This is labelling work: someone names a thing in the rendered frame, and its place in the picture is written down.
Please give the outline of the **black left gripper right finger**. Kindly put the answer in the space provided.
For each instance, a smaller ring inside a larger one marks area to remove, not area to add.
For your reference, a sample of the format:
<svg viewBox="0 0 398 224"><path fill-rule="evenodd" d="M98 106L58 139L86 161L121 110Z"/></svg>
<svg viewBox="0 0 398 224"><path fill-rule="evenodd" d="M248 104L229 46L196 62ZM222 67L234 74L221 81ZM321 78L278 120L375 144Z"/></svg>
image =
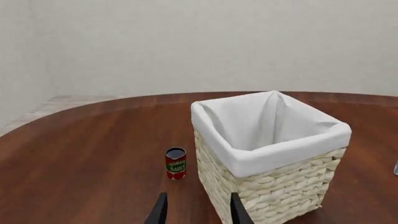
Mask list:
<svg viewBox="0 0 398 224"><path fill-rule="evenodd" d="M236 192L231 194L230 210L233 224L254 224Z"/></svg>

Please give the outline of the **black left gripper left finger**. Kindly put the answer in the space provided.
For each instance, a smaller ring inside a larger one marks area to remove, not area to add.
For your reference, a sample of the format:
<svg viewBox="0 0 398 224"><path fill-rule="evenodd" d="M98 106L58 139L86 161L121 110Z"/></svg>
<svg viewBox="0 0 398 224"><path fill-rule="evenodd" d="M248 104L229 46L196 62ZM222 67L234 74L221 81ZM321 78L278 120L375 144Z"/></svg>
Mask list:
<svg viewBox="0 0 398 224"><path fill-rule="evenodd" d="M165 224L167 219L168 199L167 193L159 194L155 205L153 206L149 216L144 224Z"/></svg>

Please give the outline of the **woven basket with white liner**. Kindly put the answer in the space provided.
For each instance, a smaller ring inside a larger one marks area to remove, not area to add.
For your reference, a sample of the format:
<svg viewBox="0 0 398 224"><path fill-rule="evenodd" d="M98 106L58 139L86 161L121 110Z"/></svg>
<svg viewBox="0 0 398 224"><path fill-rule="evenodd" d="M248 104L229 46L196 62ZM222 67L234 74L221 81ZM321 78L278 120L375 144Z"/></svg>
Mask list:
<svg viewBox="0 0 398 224"><path fill-rule="evenodd" d="M237 193L254 224L321 207L351 138L348 124L278 91L194 102L199 180L222 224Z"/></svg>

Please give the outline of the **red tomato sauce tin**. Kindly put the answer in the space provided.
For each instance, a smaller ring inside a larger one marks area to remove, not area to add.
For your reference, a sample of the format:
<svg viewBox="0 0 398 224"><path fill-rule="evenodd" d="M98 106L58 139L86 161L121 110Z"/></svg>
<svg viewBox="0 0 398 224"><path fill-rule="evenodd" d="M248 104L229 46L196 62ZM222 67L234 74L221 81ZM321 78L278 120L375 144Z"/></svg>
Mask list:
<svg viewBox="0 0 398 224"><path fill-rule="evenodd" d="M186 152L181 147L172 147L165 152L167 177L172 180L183 179L187 174Z"/></svg>

